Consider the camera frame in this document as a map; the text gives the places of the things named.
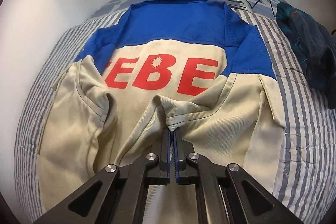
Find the blue striped bed quilt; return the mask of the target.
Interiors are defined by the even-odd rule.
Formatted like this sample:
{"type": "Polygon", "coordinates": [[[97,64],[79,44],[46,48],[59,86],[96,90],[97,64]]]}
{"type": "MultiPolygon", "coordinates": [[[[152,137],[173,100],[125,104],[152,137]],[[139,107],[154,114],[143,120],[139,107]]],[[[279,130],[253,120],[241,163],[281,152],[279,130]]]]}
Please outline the blue striped bed quilt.
{"type": "MultiPolygon", "coordinates": [[[[51,104],[51,85],[100,27],[116,24],[132,4],[111,0],[85,23],[66,31],[34,80],[19,119],[14,149],[14,183],[18,203],[34,221],[42,215],[37,180],[37,151],[51,104]]],[[[319,223],[335,200],[335,111],[323,94],[311,89],[278,28],[272,10],[282,0],[224,1],[261,31],[275,64],[285,110],[285,139],[274,195],[304,223],[319,223]]]]}

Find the beige and blue work coverall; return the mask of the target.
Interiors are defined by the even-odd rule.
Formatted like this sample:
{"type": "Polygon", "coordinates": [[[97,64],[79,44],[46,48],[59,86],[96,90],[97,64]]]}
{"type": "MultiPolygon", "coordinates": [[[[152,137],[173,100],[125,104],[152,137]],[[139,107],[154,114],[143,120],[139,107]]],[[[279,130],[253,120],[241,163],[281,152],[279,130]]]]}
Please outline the beige and blue work coverall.
{"type": "Polygon", "coordinates": [[[91,36],[53,90],[38,153],[43,211],[106,165],[132,163],[164,128],[274,188],[280,88],[259,29],[223,2],[131,5],[91,36]]]}

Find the dark teal garment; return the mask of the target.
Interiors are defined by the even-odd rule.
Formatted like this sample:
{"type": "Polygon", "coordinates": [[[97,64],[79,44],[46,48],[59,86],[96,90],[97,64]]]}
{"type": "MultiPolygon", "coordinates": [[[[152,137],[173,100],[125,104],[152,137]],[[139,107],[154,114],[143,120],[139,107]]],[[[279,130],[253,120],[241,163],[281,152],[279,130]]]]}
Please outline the dark teal garment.
{"type": "Polygon", "coordinates": [[[312,16],[285,2],[277,4],[276,22],[309,87],[322,92],[328,108],[335,109],[335,37],[312,16]]]}

